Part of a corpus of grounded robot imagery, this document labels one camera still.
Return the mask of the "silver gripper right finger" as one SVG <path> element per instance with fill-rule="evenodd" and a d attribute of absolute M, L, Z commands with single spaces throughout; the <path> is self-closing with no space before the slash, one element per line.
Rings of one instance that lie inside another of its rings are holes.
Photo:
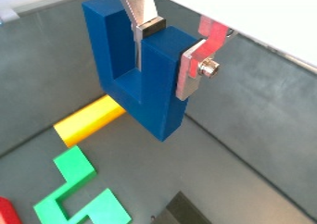
<path fill-rule="evenodd" d="M 206 16 L 201 17 L 200 40 L 182 54 L 177 79 L 176 96 L 185 101 L 196 92 L 204 76 L 212 78 L 220 69 L 213 60 L 216 52 L 225 44 L 228 26 Z"/>

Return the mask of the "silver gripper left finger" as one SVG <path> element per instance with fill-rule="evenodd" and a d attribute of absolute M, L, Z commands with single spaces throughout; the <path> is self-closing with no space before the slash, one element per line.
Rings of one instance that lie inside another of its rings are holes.
<path fill-rule="evenodd" d="M 142 40 L 166 28 L 166 19 L 160 16 L 156 0 L 121 0 L 131 21 L 137 46 L 137 67 L 142 68 Z"/>

